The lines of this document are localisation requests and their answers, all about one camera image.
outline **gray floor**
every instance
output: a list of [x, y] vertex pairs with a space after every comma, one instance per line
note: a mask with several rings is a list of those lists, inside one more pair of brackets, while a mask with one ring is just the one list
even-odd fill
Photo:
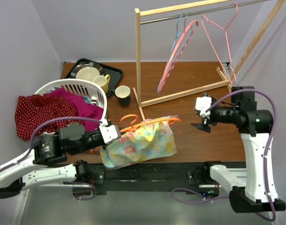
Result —
[[[185, 200], [200, 198], [177, 193]], [[70, 187], [36, 187], [30, 191], [21, 225], [265, 225], [255, 214], [236, 214], [229, 200], [199, 205], [175, 201], [167, 192], [108, 192], [77, 201]]]

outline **clothes hanger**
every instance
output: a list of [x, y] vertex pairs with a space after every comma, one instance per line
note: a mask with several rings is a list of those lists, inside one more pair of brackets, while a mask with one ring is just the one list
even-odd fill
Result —
[[126, 115], [126, 116], [122, 117], [120, 122], [122, 123], [123, 120], [125, 120], [126, 118], [129, 118], [129, 117], [134, 117], [135, 119], [133, 121], [131, 121], [131, 123], [130, 123], [131, 126], [130, 127], [126, 127], [126, 128], [121, 129], [120, 130], [121, 133], [122, 132], [134, 132], [137, 129], [139, 129], [141, 126], [148, 125], [148, 124], [169, 121], [169, 125], [172, 125], [173, 123], [175, 123], [175, 121], [181, 121], [181, 119], [179, 119], [177, 117], [169, 117], [169, 118], [155, 119], [155, 120], [152, 120], [152, 121], [145, 121], [145, 122], [141, 122], [141, 123], [138, 123], [138, 124], [134, 125], [134, 123], [139, 119], [139, 117], [136, 114], [129, 114], [129, 115]]
[[166, 82], [166, 79], [169, 77], [172, 69], [174, 68], [175, 63], [177, 63], [179, 56], [182, 54], [184, 48], [187, 46], [187, 43], [189, 42], [189, 40], [192, 36], [192, 34], [195, 32], [196, 28], [198, 27], [198, 20], [193, 20], [192, 22], [190, 22], [190, 24], [187, 27], [185, 27], [185, 21], [187, 18], [186, 17], [185, 21], [184, 21], [184, 31], [179, 33], [181, 36], [180, 36], [179, 40], [177, 41], [177, 43], [175, 44], [176, 38], [179, 36], [179, 35], [177, 35], [177, 31], [178, 31], [178, 24], [179, 24], [180, 19], [182, 18], [182, 15], [183, 15], [183, 13], [181, 14], [181, 16], [177, 22], [177, 25], [176, 25], [176, 37], [174, 40], [174, 44], [172, 46], [172, 50], [170, 53], [169, 60], [166, 64], [165, 70], [163, 72], [163, 76], [162, 76], [161, 81], [158, 85], [157, 93], [159, 93], [162, 90], [162, 88]]
[[[233, 20], [235, 19], [235, 17], [237, 16], [238, 6], [237, 6], [237, 4], [236, 4], [235, 2], [231, 3], [230, 5], [235, 5], [235, 6], [236, 6], [236, 13], [235, 13], [235, 15], [233, 16], [233, 18], [231, 19], [231, 21], [228, 23], [227, 27], [222, 28], [221, 26], [219, 26], [219, 25], [216, 24], [215, 22], [209, 20], [205, 15], [202, 15], [202, 16], [201, 16], [201, 23], [202, 23], [202, 26], [203, 26], [203, 28], [204, 28], [204, 30], [205, 30], [205, 33], [206, 33], [207, 37], [208, 37], [208, 40], [209, 40], [210, 44], [211, 44], [212, 47], [213, 47], [213, 51], [214, 51], [214, 53], [216, 54], [216, 56], [217, 56], [217, 58], [218, 58], [218, 60], [219, 60], [219, 62], [220, 62], [220, 64], [221, 64], [221, 67], [222, 67], [222, 69], [223, 69], [225, 75], [228, 77], [228, 79], [229, 79], [229, 81], [230, 81], [231, 84], [235, 84], [235, 83], [236, 83], [236, 75], [235, 75], [234, 69], [232, 68], [232, 59], [231, 59], [231, 52], [230, 52], [230, 48], [229, 48], [227, 30], [228, 30], [230, 24], [232, 23], [232, 21], [233, 21]], [[217, 26], [217, 27], [220, 28], [221, 30], [224, 30], [224, 31], [225, 31], [226, 42], [227, 42], [227, 49], [228, 49], [228, 55], [229, 55], [229, 60], [230, 60], [229, 67], [231, 68], [231, 70], [232, 70], [232, 72], [233, 72], [233, 75], [234, 75], [234, 78], [235, 78], [235, 82], [234, 82], [234, 83], [233, 83], [232, 80], [230, 79], [230, 74], [225, 70], [224, 66], [222, 65], [222, 62], [221, 62], [221, 60], [220, 60], [220, 58], [219, 58], [219, 56], [218, 56], [218, 54], [217, 54], [217, 52], [216, 52], [216, 50], [215, 50], [215, 48], [214, 48], [214, 46], [213, 46], [213, 43], [212, 43], [212, 41], [211, 41], [211, 39], [210, 39], [210, 37], [209, 37], [209, 35], [208, 35], [208, 32], [207, 32], [207, 30], [206, 30], [206, 28], [205, 28], [204, 23], [203, 23], [203, 21], [202, 21], [203, 18], [205, 18], [208, 23], [212, 23], [213, 25]]]

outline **white plastic basket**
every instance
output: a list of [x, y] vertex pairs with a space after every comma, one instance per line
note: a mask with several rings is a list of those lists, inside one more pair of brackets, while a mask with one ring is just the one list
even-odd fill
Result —
[[103, 108], [102, 119], [106, 118], [107, 99], [104, 91], [96, 84], [90, 81], [81, 79], [61, 79], [52, 81], [35, 92], [37, 95], [50, 93], [57, 88], [64, 88], [65, 90], [81, 95], [90, 99], [91, 104]]

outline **wooden beam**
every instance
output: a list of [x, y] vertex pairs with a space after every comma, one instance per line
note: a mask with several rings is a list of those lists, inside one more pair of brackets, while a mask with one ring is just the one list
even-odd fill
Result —
[[[220, 77], [222, 78], [222, 80], [224, 80], [224, 81], [229, 81], [229, 80], [226, 78], [226, 76], [225, 76], [225, 74], [223, 73], [223, 71], [222, 71], [219, 67], [217, 67], [217, 72], [218, 72], [218, 74], [220, 75]], [[231, 85], [231, 83], [230, 83], [230, 81], [229, 81], [229, 84], [227, 84], [227, 88], [228, 88], [228, 90], [229, 90], [229, 93], [231, 93], [231, 87], [232, 87], [232, 85]]]
[[197, 6], [205, 6], [205, 5], [210, 5], [210, 4], [224, 2], [224, 1], [230, 1], [230, 0], [205, 0], [205, 1], [192, 2], [192, 3], [177, 5], [177, 6], [156, 8], [156, 9], [151, 9], [147, 11], [142, 11], [140, 16], [153, 15], [153, 14], [158, 14], [158, 13], [166, 13], [166, 12], [171, 12], [175, 10], [192, 8], [192, 7], [197, 7]]
[[[135, 98], [136, 98], [136, 100], [137, 100], [137, 103], [138, 103], [138, 105], [139, 105], [138, 95], [137, 95], [137, 92], [136, 92], [135, 88], [133, 88], [133, 93], [134, 93], [134, 96], [135, 96]], [[144, 115], [144, 112], [143, 112], [143, 109], [142, 109], [141, 106], [139, 106], [139, 112], [141, 113], [142, 120], [145, 120], [145, 115]]]
[[157, 103], [160, 103], [160, 102], [169, 101], [169, 100], [172, 100], [172, 99], [175, 99], [175, 98], [181, 98], [181, 97], [184, 97], [184, 96], [196, 94], [196, 93], [203, 92], [203, 91], [206, 91], [206, 90], [211, 90], [211, 89], [223, 87], [223, 86], [226, 86], [228, 83], [229, 83], [229, 81], [220, 81], [220, 82], [212, 83], [212, 84], [205, 85], [205, 86], [202, 86], [202, 87], [193, 88], [193, 89], [190, 89], [190, 90], [185, 90], [185, 91], [182, 91], [182, 92], [179, 92], [179, 93], [175, 93], [175, 94], [166, 95], [166, 96], [163, 96], [163, 97], [154, 98], [154, 99], [142, 102], [141, 106], [142, 107], [146, 107], [146, 106], [154, 105], [154, 104], [157, 104]]
[[[277, 15], [278, 11], [281, 9], [281, 7], [285, 3], [285, 1], [286, 0], [278, 0], [276, 2], [274, 8], [272, 9], [270, 14], [268, 15], [268, 17], [264, 21], [263, 25], [261, 25], [261, 28], [259, 29], [258, 33], [255, 35], [255, 37], [251, 41], [250, 45], [248, 46], [247, 50], [245, 51], [244, 55], [241, 57], [240, 61], [236, 65], [236, 67], [235, 67], [235, 73], [236, 74], [241, 69], [241, 67], [245, 63], [246, 59], [249, 57], [249, 55], [251, 54], [252, 50], [257, 45], [257, 43], [259, 42], [260, 38], [262, 37], [262, 35], [266, 31], [266, 29], [269, 27], [269, 25], [271, 24], [271, 22], [273, 21], [273, 19], [275, 18], [275, 16]], [[234, 75], [232, 73], [231, 76], [230, 76], [230, 79], [233, 80], [233, 78], [234, 78]]]
[[135, 11], [135, 50], [137, 58], [137, 90], [138, 94], [136, 96], [138, 106], [141, 107], [141, 19], [140, 11], [138, 8]]

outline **brown tabletop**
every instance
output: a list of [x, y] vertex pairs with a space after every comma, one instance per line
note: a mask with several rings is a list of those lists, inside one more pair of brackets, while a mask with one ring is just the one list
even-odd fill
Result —
[[[123, 77], [119, 84], [129, 86], [132, 90], [136, 87], [136, 65], [135, 62], [114, 62], [106, 65], [119, 68], [123, 71]], [[74, 63], [65, 63], [61, 78], [64, 78], [71, 70]], [[142, 62], [142, 101], [177, 93], [221, 81], [216, 72], [219, 66], [217, 62], [178, 62], [160, 94], [157, 93], [157, 86], [166, 66], [165, 62]], [[207, 91], [216, 99], [226, 95], [228, 89], [221, 87]], [[171, 101], [151, 105], [143, 108], [146, 118], [157, 118], [166, 115], [178, 115], [182, 122], [176, 122], [173, 126], [173, 133], [177, 153], [171, 157], [150, 160], [151, 162], [200, 162], [207, 160], [220, 161], [244, 161], [245, 154], [241, 136], [235, 125], [218, 124], [212, 128], [210, 134], [197, 130], [191, 123], [201, 121], [193, 110], [196, 97], [202, 94], [194, 94]], [[108, 119], [121, 127], [129, 123], [120, 123], [121, 117], [127, 114], [140, 116], [138, 105], [133, 92], [131, 103], [128, 107], [121, 107], [117, 99], [112, 95], [108, 98]], [[100, 163], [99, 154], [89, 151], [75, 156], [68, 155], [68, 163], [83, 159], [88, 163]]]

